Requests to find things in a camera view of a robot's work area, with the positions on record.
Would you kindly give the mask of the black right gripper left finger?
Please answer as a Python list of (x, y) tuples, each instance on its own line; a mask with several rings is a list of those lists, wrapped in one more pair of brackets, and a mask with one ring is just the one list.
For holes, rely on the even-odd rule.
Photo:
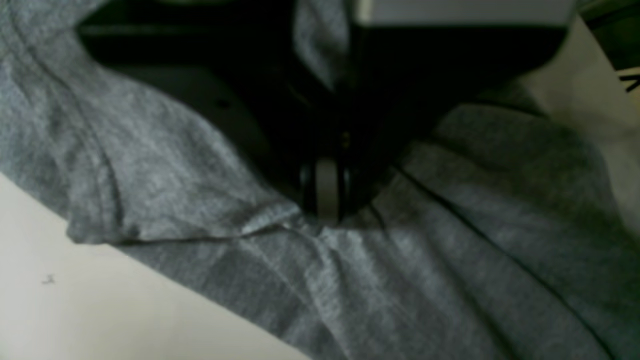
[(107, 0), (75, 27), (90, 57), (216, 125), (320, 221), (345, 215), (341, 110), (294, 53), (295, 0)]

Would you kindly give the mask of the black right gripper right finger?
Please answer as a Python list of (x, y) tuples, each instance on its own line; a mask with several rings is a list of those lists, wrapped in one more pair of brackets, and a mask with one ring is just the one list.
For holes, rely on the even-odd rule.
[(414, 134), (455, 105), (541, 68), (573, 0), (350, 0), (340, 214), (352, 214)]

